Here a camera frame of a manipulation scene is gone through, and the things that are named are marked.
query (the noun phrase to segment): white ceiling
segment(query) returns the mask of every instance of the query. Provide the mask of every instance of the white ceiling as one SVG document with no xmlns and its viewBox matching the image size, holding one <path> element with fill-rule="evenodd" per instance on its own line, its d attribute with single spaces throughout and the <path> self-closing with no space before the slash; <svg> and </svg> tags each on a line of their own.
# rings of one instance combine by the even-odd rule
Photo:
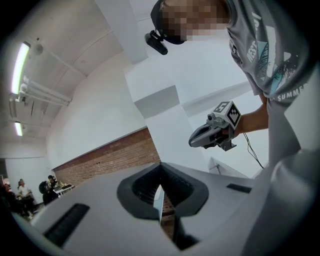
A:
<svg viewBox="0 0 320 256">
<path fill-rule="evenodd" d="M 157 0 L 130 0 L 137 20 L 150 17 Z M 31 44 L 24 65 L 24 75 L 37 83 L 71 97 L 85 76 L 68 68 L 52 56 L 61 58 L 85 75 L 123 51 L 94 0 L 45 0 L 38 5 L 8 40 L 5 51 L 3 95 L 0 112 L 0 140 L 22 140 L 9 121 L 9 94 L 12 73 L 21 42 Z M 44 47 L 37 55 L 36 44 Z M 17 103 L 17 119 L 23 137 L 45 138 L 59 107 L 38 100 L 27 105 Z"/>
</svg>

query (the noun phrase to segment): black slot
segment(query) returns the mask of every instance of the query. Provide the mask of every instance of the black slot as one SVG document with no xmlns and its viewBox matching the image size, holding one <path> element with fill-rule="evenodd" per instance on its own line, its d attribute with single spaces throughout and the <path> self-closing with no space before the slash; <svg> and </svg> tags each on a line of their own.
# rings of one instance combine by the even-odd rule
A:
<svg viewBox="0 0 320 256">
<path fill-rule="evenodd" d="M 72 206 L 44 236 L 55 245 L 61 247 L 86 215 L 89 206 L 76 203 Z"/>
<path fill-rule="evenodd" d="M 243 192 L 243 193 L 247 193 L 249 194 L 250 191 L 252 190 L 251 187 L 248 186 L 241 186 L 241 185 L 237 185 L 237 184 L 229 184 L 228 186 L 226 186 L 228 189 L 232 189 L 232 190 L 236 190 L 239 192 Z"/>
</svg>

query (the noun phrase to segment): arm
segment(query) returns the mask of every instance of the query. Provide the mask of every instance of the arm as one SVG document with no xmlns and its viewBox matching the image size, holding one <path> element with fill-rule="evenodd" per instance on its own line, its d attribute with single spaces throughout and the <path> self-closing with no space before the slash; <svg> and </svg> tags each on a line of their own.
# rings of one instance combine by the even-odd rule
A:
<svg viewBox="0 0 320 256">
<path fill-rule="evenodd" d="M 235 130 L 235 137 L 239 134 L 249 133 L 253 131 L 268 128 L 268 112 L 267 98 L 263 94 L 259 94 L 262 105 L 254 112 L 244 114 Z"/>
</svg>

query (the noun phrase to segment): gray t-shirt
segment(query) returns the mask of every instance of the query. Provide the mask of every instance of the gray t-shirt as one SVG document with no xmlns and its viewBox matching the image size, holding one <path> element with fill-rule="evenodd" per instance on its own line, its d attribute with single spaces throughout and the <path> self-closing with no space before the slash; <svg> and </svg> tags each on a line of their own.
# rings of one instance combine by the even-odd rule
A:
<svg viewBox="0 0 320 256">
<path fill-rule="evenodd" d="M 269 164 L 296 153 L 297 137 L 284 116 L 315 70 L 309 44 L 276 0 L 226 0 L 231 55 L 254 95 L 267 98 Z"/>
</svg>

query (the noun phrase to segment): light fixture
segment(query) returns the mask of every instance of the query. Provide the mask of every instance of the light fixture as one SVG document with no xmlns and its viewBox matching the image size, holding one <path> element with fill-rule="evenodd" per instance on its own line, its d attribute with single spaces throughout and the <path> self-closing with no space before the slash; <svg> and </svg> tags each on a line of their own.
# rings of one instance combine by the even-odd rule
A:
<svg viewBox="0 0 320 256">
<path fill-rule="evenodd" d="M 21 123 L 20 122 L 15 122 L 15 131 L 16 131 L 16 135 L 18 136 L 22 136 L 22 128 L 21 128 Z"/>
<path fill-rule="evenodd" d="M 19 94 L 20 77 L 21 77 L 22 69 L 24 67 L 24 63 L 30 47 L 31 47 L 30 44 L 24 41 L 21 44 L 18 56 L 15 61 L 14 71 L 12 76 L 11 92 L 16 95 Z"/>
</svg>

